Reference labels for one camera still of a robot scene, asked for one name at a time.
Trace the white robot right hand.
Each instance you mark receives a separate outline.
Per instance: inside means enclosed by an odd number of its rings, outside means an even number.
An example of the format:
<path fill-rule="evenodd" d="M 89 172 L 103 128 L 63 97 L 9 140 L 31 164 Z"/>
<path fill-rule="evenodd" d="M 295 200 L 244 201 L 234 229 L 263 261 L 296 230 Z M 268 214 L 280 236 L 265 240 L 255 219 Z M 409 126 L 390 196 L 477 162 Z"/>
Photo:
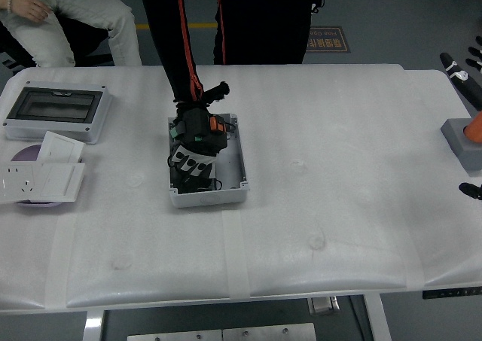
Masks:
<path fill-rule="evenodd" d="M 469 120 L 453 118 L 445 121 L 441 131 L 453 153 L 467 172 L 481 170 L 481 85 L 448 53 L 440 59 L 452 85 L 477 110 Z"/>

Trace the standing person's right gloved hand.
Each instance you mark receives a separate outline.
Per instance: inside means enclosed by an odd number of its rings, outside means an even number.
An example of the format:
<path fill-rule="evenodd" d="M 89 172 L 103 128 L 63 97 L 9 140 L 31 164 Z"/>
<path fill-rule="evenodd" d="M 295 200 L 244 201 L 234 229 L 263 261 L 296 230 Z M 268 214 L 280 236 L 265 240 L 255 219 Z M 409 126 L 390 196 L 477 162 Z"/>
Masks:
<path fill-rule="evenodd" d="M 217 156 L 227 147 L 224 118 L 202 105 L 182 104 L 169 135 L 172 145 L 167 163 L 175 173 L 179 193 L 215 189 Z"/>

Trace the seated person's hand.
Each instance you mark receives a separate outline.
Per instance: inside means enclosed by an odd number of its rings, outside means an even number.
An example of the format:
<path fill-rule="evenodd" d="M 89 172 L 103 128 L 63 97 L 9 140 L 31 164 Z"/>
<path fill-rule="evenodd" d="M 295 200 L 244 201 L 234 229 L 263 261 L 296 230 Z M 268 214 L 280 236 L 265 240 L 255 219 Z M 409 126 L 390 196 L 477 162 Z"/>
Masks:
<path fill-rule="evenodd" d="M 12 14 L 16 14 L 34 23 L 40 23 L 48 18 L 51 9 L 40 0 L 10 0 Z"/>

